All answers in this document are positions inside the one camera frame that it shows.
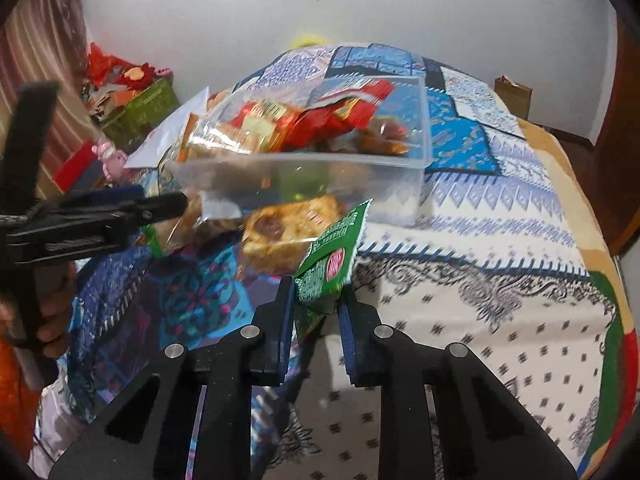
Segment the person left hand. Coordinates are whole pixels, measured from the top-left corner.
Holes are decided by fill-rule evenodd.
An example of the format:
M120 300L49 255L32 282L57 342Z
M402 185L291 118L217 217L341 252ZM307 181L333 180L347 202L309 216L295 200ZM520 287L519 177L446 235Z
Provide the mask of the person left hand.
M66 263L66 269L58 288L39 300L42 325L37 332L45 356L57 359L68 348L68 323L72 301L76 295L77 270L75 263ZM17 319L17 303L12 295L1 296L1 338L9 340L9 329Z

